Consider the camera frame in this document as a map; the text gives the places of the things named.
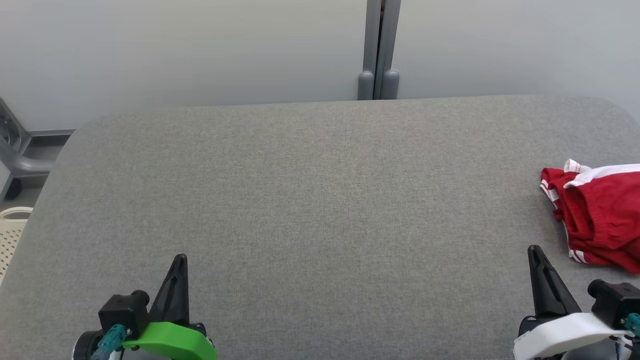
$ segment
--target white basket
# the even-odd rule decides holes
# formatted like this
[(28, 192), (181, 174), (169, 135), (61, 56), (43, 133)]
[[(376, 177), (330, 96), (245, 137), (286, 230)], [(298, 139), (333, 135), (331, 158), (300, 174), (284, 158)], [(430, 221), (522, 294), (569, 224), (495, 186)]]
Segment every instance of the white basket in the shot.
[(28, 219), (11, 219), (9, 215), (17, 213), (31, 214), (33, 208), (17, 206), (0, 212), (0, 285), (9, 267), (15, 247), (22, 236), (22, 230)]

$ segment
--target white stripe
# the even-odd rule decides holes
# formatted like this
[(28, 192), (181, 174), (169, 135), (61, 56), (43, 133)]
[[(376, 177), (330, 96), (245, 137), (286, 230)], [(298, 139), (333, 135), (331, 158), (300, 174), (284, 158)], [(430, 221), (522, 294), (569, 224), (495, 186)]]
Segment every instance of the white stripe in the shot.
[(551, 199), (551, 201), (557, 201), (560, 199), (560, 196), (558, 196), (558, 191), (556, 189), (549, 190), (549, 199)]
[(573, 181), (569, 181), (568, 183), (564, 184), (564, 188), (567, 189), (573, 186), (584, 185), (590, 183), (594, 179), (599, 179), (601, 177), (614, 174), (625, 174), (627, 172), (640, 172), (640, 164), (611, 165), (608, 167), (594, 168), (578, 174)]
[(569, 159), (564, 163), (564, 172), (576, 172), (578, 169), (577, 161)]
[(581, 263), (582, 260), (580, 260), (580, 258), (578, 258), (578, 254), (575, 253), (575, 250), (572, 250), (572, 251), (573, 251), (573, 259), (576, 260), (577, 262)]
[(544, 185), (540, 185), (540, 188), (542, 189), (542, 191), (545, 192), (545, 194), (547, 195), (547, 197), (549, 198), (549, 200), (551, 200), (551, 194), (549, 194), (549, 190), (547, 190), (547, 188), (545, 188)]
[(573, 159), (569, 159), (566, 161), (566, 163), (564, 163), (564, 172), (579, 172), (579, 173), (583, 173), (583, 172), (587, 172), (589, 170), (591, 170), (590, 167), (586, 167), (584, 165), (579, 164), (577, 161), (573, 160)]
[(584, 259), (584, 252), (580, 251), (580, 250), (574, 250), (575, 254), (578, 255), (578, 258), (580, 258), (580, 260), (582, 260), (583, 263), (588, 264), (588, 262)]

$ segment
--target gray fabric surface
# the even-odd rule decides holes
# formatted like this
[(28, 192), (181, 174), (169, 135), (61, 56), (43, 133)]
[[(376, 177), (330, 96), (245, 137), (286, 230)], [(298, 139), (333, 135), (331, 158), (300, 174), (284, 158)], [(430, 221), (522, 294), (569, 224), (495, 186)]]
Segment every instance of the gray fabric surface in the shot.
[(64, 359), (114, 293), (189, 256), (220, 359), (509, 359), (540, 244), (587, 310), (543, 167), (640, 162), (599, 99), (179, 108), (76, 131), (0, 287), (0, 356)]

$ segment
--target red cloth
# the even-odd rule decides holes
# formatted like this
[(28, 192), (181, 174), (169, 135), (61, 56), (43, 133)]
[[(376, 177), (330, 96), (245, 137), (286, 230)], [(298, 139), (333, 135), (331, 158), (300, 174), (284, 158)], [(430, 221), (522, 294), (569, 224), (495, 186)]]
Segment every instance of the red cloth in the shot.
[(640, 274), (640, 164), (545, 168), (540, 187), (564, 222), (569, 256)]

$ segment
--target teal connector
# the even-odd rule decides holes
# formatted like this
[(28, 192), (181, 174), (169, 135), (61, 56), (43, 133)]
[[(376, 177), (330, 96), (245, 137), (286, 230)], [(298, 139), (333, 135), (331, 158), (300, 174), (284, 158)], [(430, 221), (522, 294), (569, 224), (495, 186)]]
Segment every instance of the teal connector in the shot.
[(98, 350), (91, 355), (91, 360), (108, 360), (111, 353), (122, 346), (127, 337), (127, 329), (119, 323), (112, 326), (98, 343)]
[(640, 336), (640, 315), (637, 313), (630, 313), (625, 321), (625, 327), (634, 335)]

